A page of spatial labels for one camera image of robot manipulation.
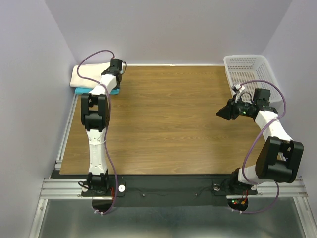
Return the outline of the white t shirt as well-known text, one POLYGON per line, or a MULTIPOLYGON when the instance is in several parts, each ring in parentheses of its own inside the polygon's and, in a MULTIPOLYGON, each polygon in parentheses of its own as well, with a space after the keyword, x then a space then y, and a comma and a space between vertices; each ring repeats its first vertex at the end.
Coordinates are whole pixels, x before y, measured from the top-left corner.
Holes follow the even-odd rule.
MULTIPOLYGON (((110 62, 99 64, 83 64, 79 68, 82 77, 90 78, 100 82, 101 73, 110 67, 110 62)), ((88 79, 83 79, 77 74, 78 65, 74 66, 70 80, 70 87, 93 89, 97 83, 88 79)))

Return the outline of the white plastic basket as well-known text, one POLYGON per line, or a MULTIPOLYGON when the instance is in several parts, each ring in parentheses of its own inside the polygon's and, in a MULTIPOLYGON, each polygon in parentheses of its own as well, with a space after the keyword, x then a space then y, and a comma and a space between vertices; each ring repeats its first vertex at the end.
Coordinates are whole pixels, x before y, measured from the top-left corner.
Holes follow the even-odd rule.
POLYGON ((269 99, 271 103, 282 101, 278 91, 264 83, 265 81, 270 82, 279 87, 266 57, 262 55, 229 55, 223 58, 223 62, 229 87, 250 81, 251 83, 244 86, 245 92, 253 96, 256 88, 268 89, 271 92, 269 99))

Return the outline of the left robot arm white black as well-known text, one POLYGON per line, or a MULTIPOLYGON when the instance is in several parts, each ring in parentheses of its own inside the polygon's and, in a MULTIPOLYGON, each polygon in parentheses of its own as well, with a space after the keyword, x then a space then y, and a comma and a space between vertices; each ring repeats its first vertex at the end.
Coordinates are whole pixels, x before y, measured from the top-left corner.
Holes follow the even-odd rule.
POLYGON ((81 96, 81 123, 89 142, 89 171, 86 181, 80 181, 82 196, 104 196, 110 191, 105 141, 110 122, 108 95, 120 88, 123 60, 112 58, 110 66, 101 73, 100 82, 81 96))

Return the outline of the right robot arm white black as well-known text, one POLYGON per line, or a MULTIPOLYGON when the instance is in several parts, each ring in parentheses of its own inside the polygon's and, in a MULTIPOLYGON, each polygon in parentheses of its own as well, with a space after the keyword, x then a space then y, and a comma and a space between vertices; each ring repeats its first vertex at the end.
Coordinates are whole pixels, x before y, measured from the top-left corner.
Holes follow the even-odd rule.
POLYGON ((277 110, 270 106, 270 90, 255 89, 250 102, 242 100, 244 86, 235 85, 234 96, 216 115, 226 120, 238 116, 250 117, 261 129, 265 144, 253 166, 243 165, 232 172, 228 188, 233 193, 249 191, 253 186, 267 181, 292 183, 299 169, 304 146, 294 141, 284 130, 277 110))

